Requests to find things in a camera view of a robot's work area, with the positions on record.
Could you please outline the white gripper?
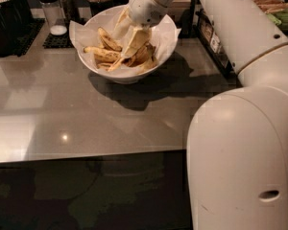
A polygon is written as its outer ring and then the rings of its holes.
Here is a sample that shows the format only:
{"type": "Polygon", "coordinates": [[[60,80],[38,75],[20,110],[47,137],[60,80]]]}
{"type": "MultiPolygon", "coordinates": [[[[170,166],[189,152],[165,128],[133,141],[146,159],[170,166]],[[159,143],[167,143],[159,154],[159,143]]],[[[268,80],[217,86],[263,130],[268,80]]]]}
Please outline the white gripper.
{"type": "Polygon", "coordinates": [[[153,27],[157,25],[168,11],[174,0],[129,0],[114,27],[114,39],[122,38],[124,58],[131,58],[145,43],[151,39],[149,27],[132,26],[132,23],[153,27]]]}

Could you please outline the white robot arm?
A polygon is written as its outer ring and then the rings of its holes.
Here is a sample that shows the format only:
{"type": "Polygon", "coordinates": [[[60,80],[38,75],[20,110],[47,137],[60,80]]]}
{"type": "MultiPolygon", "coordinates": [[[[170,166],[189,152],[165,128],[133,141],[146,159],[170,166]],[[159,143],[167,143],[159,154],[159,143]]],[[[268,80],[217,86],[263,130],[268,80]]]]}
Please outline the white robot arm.
{"type": "MultiPolygon", "coordinates": [[[[173,0],[129,0],[156,25],[173,0]]],[[[241,86],[207,100],[187,137],[194,230],[288,230],[288,38],[253,0],[200,0],[241,86]]]]}

